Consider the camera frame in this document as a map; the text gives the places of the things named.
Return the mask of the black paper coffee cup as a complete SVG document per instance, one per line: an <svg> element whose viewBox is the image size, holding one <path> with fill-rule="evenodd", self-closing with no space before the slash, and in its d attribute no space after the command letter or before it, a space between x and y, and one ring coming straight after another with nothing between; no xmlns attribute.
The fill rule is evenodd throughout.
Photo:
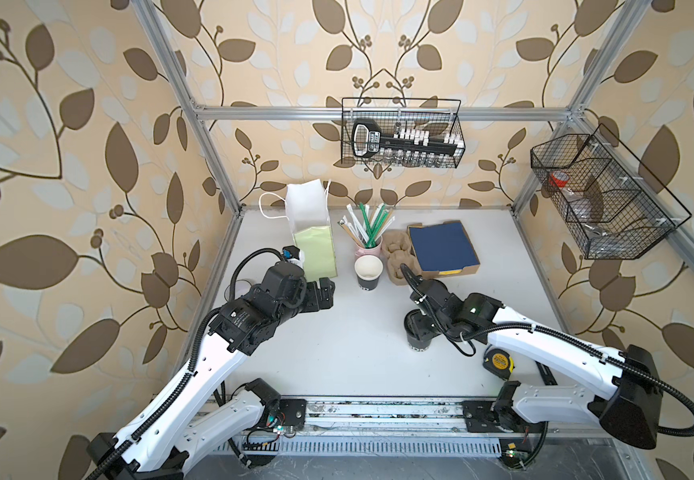
<svg viewBox="0 0 694 480"><path fill-rule="evenodd" d="M439 335L432 319L421 310L410 311L403 321L409 346L416 351L426 351L432 340Z"/></svg>

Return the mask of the brown pulp cup carrier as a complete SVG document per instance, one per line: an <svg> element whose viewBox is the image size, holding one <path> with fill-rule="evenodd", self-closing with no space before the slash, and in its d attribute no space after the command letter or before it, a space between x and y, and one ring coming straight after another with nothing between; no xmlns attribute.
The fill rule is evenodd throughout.
<svg viewBox="0 0 694 480"><path fill-rule="evenodd" d="M414 255L410 236L406 231L388 230L383 234L382 255L386 258L389 279L395 285L407 286L408 283L401 271L401 265L407 265L414 275L421 274L421 267Z"/></svg>

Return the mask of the white green paper bag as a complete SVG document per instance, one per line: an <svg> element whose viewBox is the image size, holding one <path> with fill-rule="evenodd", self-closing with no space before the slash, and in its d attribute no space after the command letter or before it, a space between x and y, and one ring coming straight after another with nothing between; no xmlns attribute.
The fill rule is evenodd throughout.
<svg viewBox="0 0 694 480"><path fill-rule="evenodd" d="M262 205L265 195L283 200L285 213L268 215ZM265 192L260 196L258 205L265 218L285 218L288 221L294 244L303 255L301 262L309 281L338 276L328 193L321 180L289 184L285 198L273 192Z"/></svg>

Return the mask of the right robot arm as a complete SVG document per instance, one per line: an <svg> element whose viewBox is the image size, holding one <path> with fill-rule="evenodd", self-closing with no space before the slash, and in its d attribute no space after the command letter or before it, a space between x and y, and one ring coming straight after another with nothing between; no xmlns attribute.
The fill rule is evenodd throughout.
<svg viewBox="0 0 694 480"><path fill-rule="evenodd" d="M426 350L438 337L456 349L481 343L488 352L518 354L573 385L529 385L507 380L477 420L521 432L551 423L591 424L630 446L653 450L661 435L694 437L694 401L664 382L652 355L636 345L626 350L581 340L529 319L480 293L460 299L437 279L425 279L406 264L400 270L416 309L404 319L409 345Z"/></svg>

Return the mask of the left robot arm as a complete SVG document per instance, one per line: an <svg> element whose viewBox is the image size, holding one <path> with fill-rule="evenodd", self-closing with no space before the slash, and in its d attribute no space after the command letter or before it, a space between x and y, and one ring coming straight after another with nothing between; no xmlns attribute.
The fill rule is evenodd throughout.
<svg viewBox="0 0 694 480"><path fill-rule="evenodd" d="M306 278L304 255L294 246L271 249L277 259L263 280L236 292L235 269L228 300L200 321L189 356L154 400L116 433L100 433L87 452L91 479L182 479L201 460L240 432L266 428L280 395L256 379L212 413L199 410L226 378L286 321L334 305L335 283Z"/></svg>

